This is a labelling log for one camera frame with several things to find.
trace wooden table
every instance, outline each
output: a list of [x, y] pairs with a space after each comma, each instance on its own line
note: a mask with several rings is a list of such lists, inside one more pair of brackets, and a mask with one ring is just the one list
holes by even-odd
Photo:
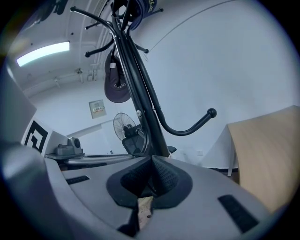
[[300, 180], [300, 107], [231, 123], [228, 128], [240, 185], [271, 212], [289, 202]]

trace wall outlet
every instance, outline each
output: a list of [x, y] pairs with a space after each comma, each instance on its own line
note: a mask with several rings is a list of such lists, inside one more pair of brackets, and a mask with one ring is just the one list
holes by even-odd
[[197, 156], [203, 156], [203, 151], [202, 150], [197, 150]]

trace black vent slot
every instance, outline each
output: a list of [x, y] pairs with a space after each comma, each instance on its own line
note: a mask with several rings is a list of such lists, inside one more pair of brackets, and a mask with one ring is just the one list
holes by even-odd
[[145, 189], [151, 175], [151, 161], [140, 164], [135, 169], [131, 169], [125, 174], [120, 182], [129, 192], [139, 197]]
[[232, 195], [224, 195], [218, 200], [242, 233], [258, 224], [258, 221]]
[[81, 176], [81, 177], [76, 177], [76, 178], [70, 178], [70, 179], [66, 179], [68, 185], [71, 185], [71, 184], [75, 184], [75, 183], [78, 183], [78, 182], [83, 182], [83, 181], [86, 181], [86, 180], [89, 180], [90, 178], [88, 176]]

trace hanging cap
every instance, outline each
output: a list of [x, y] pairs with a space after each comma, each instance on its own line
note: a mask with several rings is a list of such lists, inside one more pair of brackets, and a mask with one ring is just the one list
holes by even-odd
[[135, 10], [137, 11], [138, 16], [134, 19], [130, 26], [131, 30], [136, 29], [142, 22], [143, 18], [152, 15], [152, 12], [157, 4], [157, 0], [135, 0], [135, 2], [137, 3]]
[[108, 100], [114, 103], [124, 103], [130, 99], [130, 93], [125, 81], [119, 58], [110, 51], [105, 61], [104, 91]]

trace fan grille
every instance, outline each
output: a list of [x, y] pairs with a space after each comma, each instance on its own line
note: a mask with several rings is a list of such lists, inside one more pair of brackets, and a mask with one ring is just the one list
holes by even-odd
[[135, 122], [125, 113], [118, 113], [113, 119], [114, 131], [121, 141], [125, 138], [125, 130], [132, 127]]

